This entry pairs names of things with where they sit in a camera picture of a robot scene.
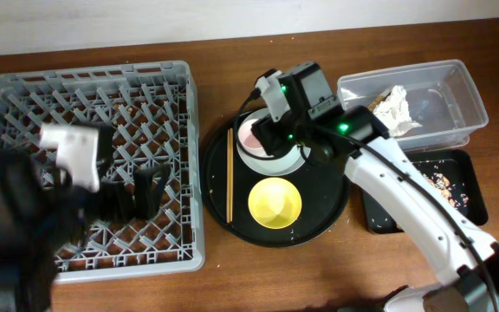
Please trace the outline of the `food scraps and rice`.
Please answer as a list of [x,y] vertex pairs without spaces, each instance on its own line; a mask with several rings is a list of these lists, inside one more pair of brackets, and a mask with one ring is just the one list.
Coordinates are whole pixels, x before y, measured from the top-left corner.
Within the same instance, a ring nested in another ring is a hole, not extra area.
[[434,172],[431,175],[423,173],[423,177],[437,189],[450,206],[455,209],[468,208],[470,198],[465,192],[465,183],[452,183],[446,176],[440,172]]

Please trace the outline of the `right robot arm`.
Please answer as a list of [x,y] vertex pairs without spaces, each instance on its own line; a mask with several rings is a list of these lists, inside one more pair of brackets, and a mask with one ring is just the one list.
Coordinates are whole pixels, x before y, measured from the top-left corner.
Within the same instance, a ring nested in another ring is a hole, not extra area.
[[499,243],[449,205],[370,110],[345,109],[317,63],[271,69],[250,96],[269,110],[252,127],[266,154],[280,158],[301,145],[317,162],[339,166],[433,268],[435,284],[396,289],[372,310],[499,311]]

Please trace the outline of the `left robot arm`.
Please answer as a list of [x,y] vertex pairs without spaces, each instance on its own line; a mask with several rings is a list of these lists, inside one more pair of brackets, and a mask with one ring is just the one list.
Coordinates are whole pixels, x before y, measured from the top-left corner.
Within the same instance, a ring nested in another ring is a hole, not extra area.
[[113,163],[113,129],[104,125],[44,124],[41,146],[56,151],[57,182],[44,190],[36,162],[0,151],[0,311],[48,311],[57,275],[54,254],[85,240],[97,219],[125,224],[159,210],[169,164],[138,169],[134,192],[102,181]]

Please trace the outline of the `yellow bowl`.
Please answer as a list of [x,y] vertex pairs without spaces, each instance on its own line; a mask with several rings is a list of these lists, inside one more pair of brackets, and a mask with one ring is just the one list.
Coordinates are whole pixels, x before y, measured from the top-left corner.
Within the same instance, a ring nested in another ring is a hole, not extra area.
[[248,208],[251,217],[259,225],[280,230],[290,226],[301,215],[301,194],[286,179],[266,178],[251,189]]

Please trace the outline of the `white tissue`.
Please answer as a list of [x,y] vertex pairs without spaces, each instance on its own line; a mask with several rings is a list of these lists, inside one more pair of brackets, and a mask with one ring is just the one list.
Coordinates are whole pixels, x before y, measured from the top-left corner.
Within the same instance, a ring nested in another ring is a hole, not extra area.
[[375,117],[387,127],[389,134],[394,138],[402,137],[412,129],[422,126],[412,119],[406,96],[405,88],[396,85],[373,109]]

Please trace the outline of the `pink cup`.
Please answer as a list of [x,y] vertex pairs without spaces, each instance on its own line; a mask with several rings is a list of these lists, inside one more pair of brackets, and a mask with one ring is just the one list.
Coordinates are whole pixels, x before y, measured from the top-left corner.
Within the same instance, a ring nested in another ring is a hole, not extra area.
[[246,152],[256,157],[269,158],[269,155],[265,153],[261,143],[251,131],[253,124],[256,122],[257,119],[246,119],[238,129],[238,139]]

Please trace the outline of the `gold foil wrapper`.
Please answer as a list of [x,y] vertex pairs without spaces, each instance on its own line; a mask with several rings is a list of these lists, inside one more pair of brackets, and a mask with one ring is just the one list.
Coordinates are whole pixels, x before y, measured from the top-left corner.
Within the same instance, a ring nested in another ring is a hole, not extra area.
[[380,93],[368,106],[367,109],[373,111],[382,101],[386,99],[386,97],[392,92],[390,88],[385,89],[382,93]]

